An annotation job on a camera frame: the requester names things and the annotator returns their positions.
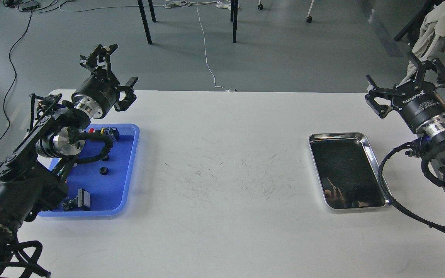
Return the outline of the black cylindrical left-side gripper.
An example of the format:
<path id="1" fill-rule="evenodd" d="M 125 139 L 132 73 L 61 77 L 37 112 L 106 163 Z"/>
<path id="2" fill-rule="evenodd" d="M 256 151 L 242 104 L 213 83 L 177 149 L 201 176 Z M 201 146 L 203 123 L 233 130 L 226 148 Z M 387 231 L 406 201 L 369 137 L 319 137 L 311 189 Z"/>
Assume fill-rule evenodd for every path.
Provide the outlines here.
<path id="1" fill-rule="evenodd" d="M 93 52 L 88 55 L 80 55 L 80 65 L 91 72 L 91 76 L 86 79 L 78 89 L 72 94 L 74 105 L 82 100 L 90 100 L 97 104 L 95 113 L 91 118 L 102 119 L 113 107 L 117 112 L 123 112 L 137 99 L 134 94 L 134 85 L 138 77 L 131 77 L 125 86 L 110 86 L 109 84 L 118 84 L 118 79 L 112 72 L 110 56 L 118 49 L 117 44 L 102 46 L 99 44 Z M 120 93 L 125 97 L 119 100 Z"/>

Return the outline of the black left-side robot arm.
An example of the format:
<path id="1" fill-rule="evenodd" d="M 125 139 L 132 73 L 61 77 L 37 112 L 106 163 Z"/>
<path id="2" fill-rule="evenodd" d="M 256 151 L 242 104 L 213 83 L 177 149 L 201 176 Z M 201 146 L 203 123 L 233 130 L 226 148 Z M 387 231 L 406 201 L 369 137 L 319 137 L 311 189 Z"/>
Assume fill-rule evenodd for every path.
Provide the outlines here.
<path id="1" fill-rule="evenodd" d="M 7 267 L 21 267 L 21 277 L 51 273 L 37 261 L 39 241 L 19 242 L 23 222 L 35 220 L 41 211 L 55 209 L 68 194 L 67 177 L 75 165 L 94 163 L 108 156 L 112 137 L 105 132 L 86 132 L 92 119 L 102 119 L 114 108 L 127 110 L 136 100 L 132 77 L 121 85 L 113 74 L 110 56 L 118 45 L 98 45 L 80 65 L 90 76 L 72 94 L 39 97 L 37 116 L 21 144 L 0 162 L 0 276 Z"/>

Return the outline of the black right-side robot arm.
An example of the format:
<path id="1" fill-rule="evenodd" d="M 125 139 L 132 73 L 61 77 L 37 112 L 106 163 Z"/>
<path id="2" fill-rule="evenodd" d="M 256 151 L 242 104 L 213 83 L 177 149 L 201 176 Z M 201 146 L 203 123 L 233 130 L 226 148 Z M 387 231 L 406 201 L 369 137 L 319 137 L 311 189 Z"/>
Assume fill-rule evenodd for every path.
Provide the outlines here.
<path id="1" fill-rule="evenodd" d="M 369 75 L 366 76 L 370 86 L 365 100 L 371 109 L 382 119 L 391 111 L 399 113 L 411 132 L 418 136 L 414 141 L 394 148 L 382 160 L 378 174 L 383 174 L 389 158 L 404 150 L 407 156 L 420 158 L 425 178 L 445 191 L 445 102 L 436 91 L 445 87 L 445 67 L 438 58 L 421 61 L 409 53 L 409 59 L 415 65 L 415 72 L 408 74 L 405 83 L 393 88 L 379 87 Z M 389 192 L 383 178 L 378 185 L 390 204 L 401 213 L 445 233 L 445 226 L 419 217 L 401 205 Z"/>

